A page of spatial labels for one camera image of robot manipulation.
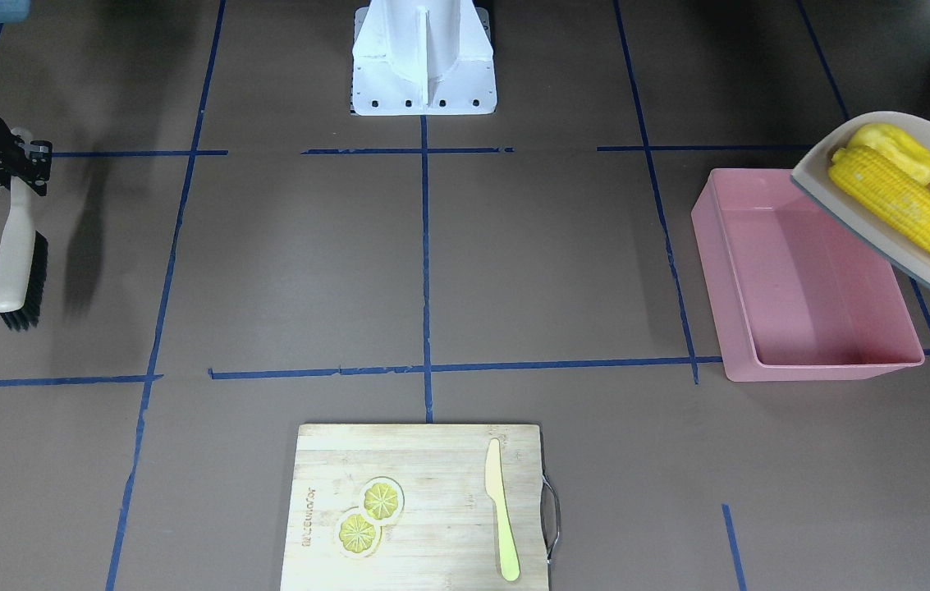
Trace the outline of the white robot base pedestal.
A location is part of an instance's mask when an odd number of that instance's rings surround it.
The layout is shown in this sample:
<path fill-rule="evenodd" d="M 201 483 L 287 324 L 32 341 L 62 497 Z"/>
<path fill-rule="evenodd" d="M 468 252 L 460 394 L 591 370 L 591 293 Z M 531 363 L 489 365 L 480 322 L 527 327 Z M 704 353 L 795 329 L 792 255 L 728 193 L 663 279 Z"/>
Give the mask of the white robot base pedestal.
<path fill-rule="evenodd" d="M 491 1 L 371 1 L 355 11 L 352 59 L 356 116 L 496 111 Z"/>

